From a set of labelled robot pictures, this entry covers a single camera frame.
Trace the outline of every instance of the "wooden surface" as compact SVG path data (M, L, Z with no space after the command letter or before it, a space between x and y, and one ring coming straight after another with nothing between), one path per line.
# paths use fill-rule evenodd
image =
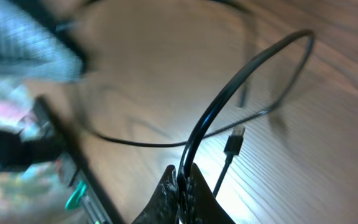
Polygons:
M57 9L59 0L54 1ZM243 0L252 14L208 1L105 1L76 36L96 71L74 85L28 81L67 121L71 102L97 129L144 142L185 140L253 51L300 28L318 35L314 55L282 109L246 124L241 155L218 201L238 223L358 223L358 1ZM235 95L211 130L261 109L290 78L300 40L260 67L244 109ZM139 214L182 147L144 149L80 131L84 153L125 221ZM229 132L203 141L196 163L213 187Z

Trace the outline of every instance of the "usb connector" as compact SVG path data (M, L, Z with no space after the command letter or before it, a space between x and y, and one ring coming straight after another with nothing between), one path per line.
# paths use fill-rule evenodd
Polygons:
M246 128L243 125L237 125L234 127L233 132L229 136L227 140L226 146L224 147L224 153L226 154L226 161L224 163L223 170L221 175L219 176L218 181L216 182L213 195L216 197L221 187L224 176L226 175L227 170L231 162L233 161L234 156L238 156L240 154L242 142L244 140L244 133L246 132Z

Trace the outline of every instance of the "black wire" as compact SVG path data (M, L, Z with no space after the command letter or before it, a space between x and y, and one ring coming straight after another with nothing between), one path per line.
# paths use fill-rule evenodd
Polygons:
M311 37L314 37L312 31L308 30L307 33L309 33ZM313 39L311 39L310 42L309 42L309 44L308 44L308 48L307 48L307 50L306 50L306 53L305 53L305 56L304 56L304 59L303 59L304 62L302 63L302 66L303 66L303 64L305 63L307 57L309 56L309 54L310 54L310 52L311 52L312 46L313 46ZM295 83L295 81L296 81L296 79L297 79L297 75L299 75L299 72L296 72L295 75L296 75L296 77L293 77L293 79L292 79L290 85L288 86L289 88L287 88L287 89L285 90L284 94L282 94L282 98L287 94L287 92L290 90L290 88L292 87L292 85ZM248 121L250 121L250 120L252 120L252 119L256 119L256 118L258 118L258 117L260 117L260 116L262 116L262 115L265 115L265 114L271 112L272 110L274 110L274 108L278 106L278 104L280 103L279 101L281 101L281 100L282 100L282 99L279 98L278 101L274 102L272 105L268 106L266 109L264 109L264 110L262 110L262 111L259 111L259 112L257 112L257 113L254 113L253 115L250 115L250 116L248 116L248 117L246 117L246 118L240 119L239 121L236 121L236 122L234 122L234 123L232 123L232 124L229 124L229 125L227 125L227 126L225 126L225 127L219 128L218 130L215 130L215 131L213 131L213 132L211 132L211 133L205 134L203 138L206 139L206 138L209 138L209 137L211 137L211 136L220 134L220 133L222 133L222 132L224 132L224 131L227 131L227 130L229 130L229 129L231 129L231 128L233 128L233 127L239 125L239 124L248 122ZM124 140L124 139L118 139L118 138L112 138L112 137L106 136L106 135L104 135L104 134L98 132L98 131L95 130L94 128L92 128L92 126L91 126L90 124L82 123L82 125L83 125L84 128L85 128L87 131L89 131L91 134L93 134L93 135L95 135L95 136L97 136L97 137L99 137L99 138L101 138L101 139L103 139L103 140L105 140L105 141L109 141L109 142L113 142L113 143L117 143L117 144L125 144L125 145L128 145L128 146L166 148L166 147L184 146L184 145L186 145L187 142L188 142L188 141L182 141L182 142L168 143L168 144L157 144L157 143L144 143L144 142L128 141L128 140Z
M284 92L278 97L278 100L273 102L270 106L266 109L259 111L252 116L242 119L238 122L230 124L222 128L223 130L227 130L232 128L240 123L258 118L259 116L265 115L273 110L277 109L280 106L280 103L283 101L284 97L289 93L289 91L293 88L296 80L298 79L301 70L305 66L306 61L308 60L313 44L314 44L314 32L312 30L300 30L294 32L284 39L278 41L276 44L273 44L269 48L265 49L258 55L256 55L248 64L246 64L237 74L226 84L226 86L219 92L219 94L215 97L212 103L208 106L204 114L201 116L200 120L198 120L196 126L194 127L193 131L190 134L190 137L187 141L185 149L183 151L180 165L179 165L179 173L183 173L184 178L187 179L190 175L191 165L193 164L194 157L197 152L197 148L200 145L200 142L205 137L210 137L211 134L205 135L206 131L208 130L211 123L217 117L218 113L222 110L223 106L229 101L231 96L236 92L236 90L245 82L245 80L255 71L260 65L262 65L266 60L273 55L277 54L279 51L284 49L286 46L290 45L292 42L302 38L302 37L309 37L309 41L306 46L305 54L303 55L302 60L300 61L299 65L297 66L295 73L290 81L290 84L284 90Z
M219 189L221 188L224 176L226 175L227 170L230 167L230 164L231 164L231 161L226 159L223 169L222 169L222 172L221 172L221 175L219 175L218 181L216 181L216 185L215 185L214 191L212 193L214 195L214 197L216 197L218 195L218 192L219 192Z

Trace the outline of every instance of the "blurry object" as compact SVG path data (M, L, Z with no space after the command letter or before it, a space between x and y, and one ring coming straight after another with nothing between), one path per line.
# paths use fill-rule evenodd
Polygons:
M0 130L0 172L23 172L32 164L54 161L62 153L56 138L22 141L20 133Z
M86 213L82 209L77 209L73 212L62 213L59 217L51 218L50 223L54 224L89 224Z
M0 129L21 132L22 139L36 137L39 128L34 123L32 104L19 79L0 77Z
M0 75L69 82L87 58L38 0L0 0Z
M0 223L69 221L72 214L64 211L69 195L53 163L32 165L21 173L0 172Z

